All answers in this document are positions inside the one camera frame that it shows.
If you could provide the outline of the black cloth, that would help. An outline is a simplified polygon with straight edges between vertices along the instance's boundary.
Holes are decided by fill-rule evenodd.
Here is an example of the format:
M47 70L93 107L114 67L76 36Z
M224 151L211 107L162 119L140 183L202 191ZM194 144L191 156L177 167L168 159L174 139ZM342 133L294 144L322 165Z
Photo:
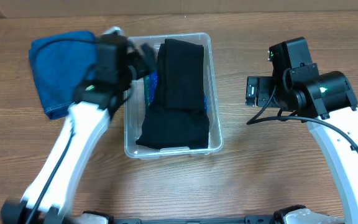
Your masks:
M152 149L168 147L208 147L209 119L204 109L179 110L152 103L142 123L142 134L136 141Z
M204 47L165 39L157 56L157 87L153 103L169 109L203 110Z

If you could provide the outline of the blue denim jeans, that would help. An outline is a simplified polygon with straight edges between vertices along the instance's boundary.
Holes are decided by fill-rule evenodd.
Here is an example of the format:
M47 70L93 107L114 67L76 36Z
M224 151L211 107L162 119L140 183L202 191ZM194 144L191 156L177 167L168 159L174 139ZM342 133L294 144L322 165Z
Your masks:
M95 36L87 30L67 32L31 43L29 63L44 113L51 119L68 114L74 90L92 79L98 58Z

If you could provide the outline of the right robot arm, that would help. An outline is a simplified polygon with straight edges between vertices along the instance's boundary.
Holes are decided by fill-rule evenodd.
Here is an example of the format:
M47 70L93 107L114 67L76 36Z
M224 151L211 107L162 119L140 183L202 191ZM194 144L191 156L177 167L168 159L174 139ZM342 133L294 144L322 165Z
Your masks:
M271 223L358 223L358 100L345 74L320 74L304 37L271 46L269 77L249 76L246 105L278 108L276 116L257 113L247 124L301 121L328 163L344 211L336 218L293 205L274 212Z

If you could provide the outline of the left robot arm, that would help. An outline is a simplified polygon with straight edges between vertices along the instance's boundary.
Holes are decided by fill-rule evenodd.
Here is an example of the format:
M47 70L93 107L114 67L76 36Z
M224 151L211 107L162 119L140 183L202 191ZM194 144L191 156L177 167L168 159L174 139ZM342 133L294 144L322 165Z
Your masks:
M42 170L19 203L4 202L2 223L113 223L110 215L84 211L72 217L77 186L90 156L116 111L130 99L132 81L157 69L155 51L115 31L93 42L98 60L90 65Z

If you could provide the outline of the blue sequin glitter garment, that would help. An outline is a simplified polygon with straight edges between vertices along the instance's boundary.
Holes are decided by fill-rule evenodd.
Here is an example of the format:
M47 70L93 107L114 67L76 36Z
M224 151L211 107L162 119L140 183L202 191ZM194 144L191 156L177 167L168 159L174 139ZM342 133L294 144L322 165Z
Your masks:
M152 103L168 109L207 111L203 69L156 71L149 75L147 106Z

